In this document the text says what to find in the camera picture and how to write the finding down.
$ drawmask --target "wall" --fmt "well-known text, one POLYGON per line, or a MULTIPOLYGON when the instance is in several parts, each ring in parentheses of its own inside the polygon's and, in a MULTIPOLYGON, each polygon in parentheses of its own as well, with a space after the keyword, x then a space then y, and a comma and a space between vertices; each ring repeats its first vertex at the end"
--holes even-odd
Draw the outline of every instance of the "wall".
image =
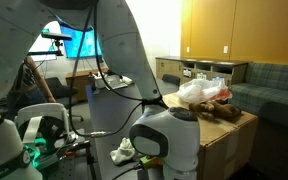
POLYGON ((288 0, 183 1, 190 5, 181 56, 288 64, 288 0))
MULTIPOLYGON (((142 36, 149 64, 155 75, 157 56, 180 55, 181 0, 127 0, 142 36)), ((51 32, 60 33, 56 25, 48 25, 51 32)), ((57 76, 66 84, 65 76, 73 71, 74 60, 64 56, 57 60, 45 61, 39 68, 45 77, 57 76)), ((97 69, 95 59, 81 60, 78 70, 97 69)))

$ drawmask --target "white cloth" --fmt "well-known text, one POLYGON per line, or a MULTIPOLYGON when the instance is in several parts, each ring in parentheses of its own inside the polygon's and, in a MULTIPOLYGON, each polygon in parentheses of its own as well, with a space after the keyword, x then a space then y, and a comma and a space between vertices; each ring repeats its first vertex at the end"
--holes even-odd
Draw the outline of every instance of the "white cloth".
POLYGON ((135 149, 133 148, 129 138, 123 138, 120 147, 110 153, 115 165, 119 165, 123 161, 132 159, 135 154, 135 149))

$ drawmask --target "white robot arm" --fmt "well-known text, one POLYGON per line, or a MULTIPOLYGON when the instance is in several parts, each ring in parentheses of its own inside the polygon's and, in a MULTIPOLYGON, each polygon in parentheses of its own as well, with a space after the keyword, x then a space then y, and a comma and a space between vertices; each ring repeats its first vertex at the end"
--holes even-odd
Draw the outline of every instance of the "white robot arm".
MULTIPOLYGON (((96 27, 103 57, 108 67, 117 74, 133 79, 143 99, 148 102, 158 102, 161 95, 146 59, 135 20, 124 0, 99 0, 98 2, 96 0, 0 0, 0 98, 10 90, 21 59, 27 54, 41 29, 53 20, 83 29, 90 8, 93 13, 88 26, 96 27), (95 7, 98 22, 96 24, 92 21, 95 7)), ((143 124, 151 129, 150 132, 157 131, 165 136, 168 149, 167 153, 160 157, 165 158, 169 168, 185 174, 194 171, 197 166, 199 127, 196 121, 193 123, 185 118, 183 120, 172 115, 171 111, 171 109, 165 111, 157 105, 149 104, 146 106, 145 114, 131 131, 139 131, 139 125, 143 124), (174 127, 182 129, 185 133, 175 133, 174 127)), ((188 111, 177 112, 176 110, 175 114, 178 113, 185 114, 188 111)), ((143 149, 143 143, 146 143, 147 139, 149 138, 146 133, 135 134, 132 143, 137 150, 150 154, 145 148, 143 149)), ((31 180, 42 179, 41 174, 27 163, 27 153, 23 150, 14 123, 0 117, 0 179, 19 179, 19 177, 31 180), (20 163, 23 167, 7 166, 15 160, 23 162, 20 163)), ((170 173, 165 177, 173 177, 173 175, 170 173)))

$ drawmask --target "couch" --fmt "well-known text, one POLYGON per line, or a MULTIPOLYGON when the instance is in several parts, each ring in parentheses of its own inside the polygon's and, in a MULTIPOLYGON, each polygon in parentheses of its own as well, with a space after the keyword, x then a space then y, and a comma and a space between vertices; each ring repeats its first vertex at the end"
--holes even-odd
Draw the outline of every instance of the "couch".
POLYGON ((288 65, 249 63, 229 103, 256 114, 250 164, 272 180, 288 179, 288 65))

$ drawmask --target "person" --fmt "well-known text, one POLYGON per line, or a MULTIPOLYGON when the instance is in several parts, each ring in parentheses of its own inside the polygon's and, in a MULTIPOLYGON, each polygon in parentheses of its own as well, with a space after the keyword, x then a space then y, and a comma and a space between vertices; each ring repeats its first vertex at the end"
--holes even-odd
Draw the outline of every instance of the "person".
POLYGON ((6 118, 14 120, 20 109, 47 102, 55 103, 56 101, 32 57, 26 56, 18 70, 13 87, 6 97, 8 109, 6 118))

